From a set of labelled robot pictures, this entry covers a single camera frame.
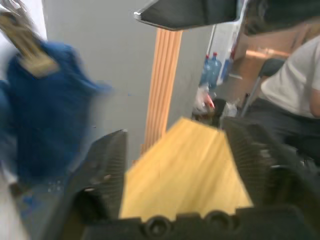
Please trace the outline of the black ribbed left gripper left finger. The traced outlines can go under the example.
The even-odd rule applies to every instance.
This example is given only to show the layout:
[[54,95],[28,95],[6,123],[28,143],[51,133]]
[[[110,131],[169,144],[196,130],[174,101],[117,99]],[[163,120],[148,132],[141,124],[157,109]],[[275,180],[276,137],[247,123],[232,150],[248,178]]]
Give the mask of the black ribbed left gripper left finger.
[[52,223],[63,225],[75,203],[101,219],[117,219],[120,214],[127,163],[127,135],[117,130],[94,141],[82,163],[64,183],[63,196]]

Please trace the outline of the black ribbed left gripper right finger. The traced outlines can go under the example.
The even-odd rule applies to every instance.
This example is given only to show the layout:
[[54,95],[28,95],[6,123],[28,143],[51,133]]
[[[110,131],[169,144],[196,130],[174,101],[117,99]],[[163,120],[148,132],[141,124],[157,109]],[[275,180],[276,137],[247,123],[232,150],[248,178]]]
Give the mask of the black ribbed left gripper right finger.
[[255,206],[292,205],[312,225],[320,223],[320,164],[304,143],[281,144],[257,123],[222,121],[234,162]]

